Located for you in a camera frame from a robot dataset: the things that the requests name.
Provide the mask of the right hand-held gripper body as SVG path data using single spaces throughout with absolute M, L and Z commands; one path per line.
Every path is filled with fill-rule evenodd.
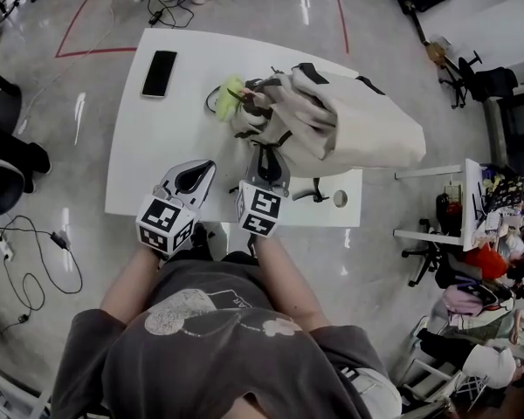
M 280 209 L 289 196 L 290 176 L 268 182 L 247 173 L 239 182 L 235 207 L 238 224 L 257 236 L 270 237 L 277 229 Z

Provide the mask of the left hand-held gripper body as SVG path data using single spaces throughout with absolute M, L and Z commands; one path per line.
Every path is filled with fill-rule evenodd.
M 135 219 L 139 242 L 167 256 L 191 237 L 206 197 L 205 178 L 198 179 L 189 192 L 174 183 L 162 179 L 153 194 L 145 197 Z

